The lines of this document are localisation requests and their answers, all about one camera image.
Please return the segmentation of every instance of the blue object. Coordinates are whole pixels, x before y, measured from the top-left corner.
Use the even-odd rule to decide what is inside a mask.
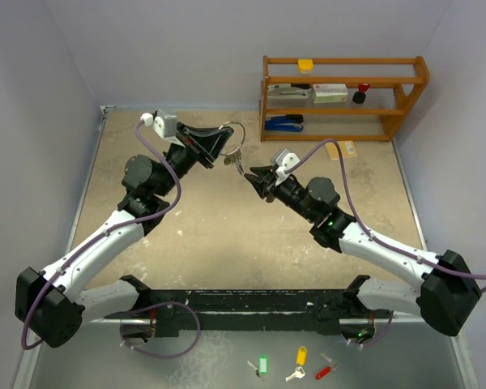
[[[301,132],[304,130],[302,121],[302,115],[273,116],[266,118],[265,130]]]

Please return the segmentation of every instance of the yellow key tag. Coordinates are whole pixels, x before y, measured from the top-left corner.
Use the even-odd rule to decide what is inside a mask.
[[[305,346],[300,346],[297,352],[297,365],[304,366],[306,363],[306,355],[308,354],[308,349]]]

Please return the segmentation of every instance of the wooden rack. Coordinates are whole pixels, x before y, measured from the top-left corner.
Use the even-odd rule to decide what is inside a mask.
[[[394,138],[396,131],[402,125],[412,107],[417,102],[421,93],[430,80],[428,68],[423,57],[416,58],[313,58],[313,75],[302,75],[298,72],[289,71],[290,74],[274,75],[271,66],[277,68],[280,65],[297,64],[298,58],[263,58],[263,79],[261,82],[261,100],[259,101],[259,113],[261,120],[261,140],[304,140],[319,141],[327,138],[337,140],[385,140],[390,141]],[[315,69],[328,65],[391,65],[411,67],[413,75],[398,76],[356,76],[356,75],[320,75]],[[308,100],[272,100],[268,99],[267,91],[269,85],[278,83],[345,83],[347,88],[358,88],[361,83],[369,83],[370,88],[366,93],[366,103],[368,103],[369,93],[374,93],[374,89],[389,89],[394,95],[394,105],[392,108],[383,107],[382,104],[374,105],[374,101],[369,104],[358,105],[352,102],[352,94],[348,97],[347,103],[325,103],[314,104],[311,98]],[[412,89],[405,94],[403,85],[412,85]],[[376,115],[382,124],[383,135],[304,135],[302,132],[290,135],[271,135],[265,132],[266,116],[284,115],[297,113],[303,115]]]

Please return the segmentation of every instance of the yellow object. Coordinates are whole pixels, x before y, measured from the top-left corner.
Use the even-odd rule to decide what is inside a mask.
[[[308,354],[308,349],[305,346],[300,346],[297,352],[297,365],[304,366],[306,363],[306,355]]]
[[[297,65],[299,67],[299,73],[309,74],[313,70],[312,59],[299,59],[297,60]]]
[[[344,158],[358,156],[355,143],[352,140],[341,140],[339,146]],[[333,143],[326,143],[326,150],[331,160],[339,160],[339,152],[337,152],[337,147]]]

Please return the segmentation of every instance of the paper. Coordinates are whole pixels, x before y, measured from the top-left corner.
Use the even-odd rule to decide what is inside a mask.
[[[358,156],[355,143],[352,140],[341,140],[339,146],[344,158]],[[326,143],[326,150],[331,160],[339,160],[339,152],[337,152],[337,147],[333,143]]]

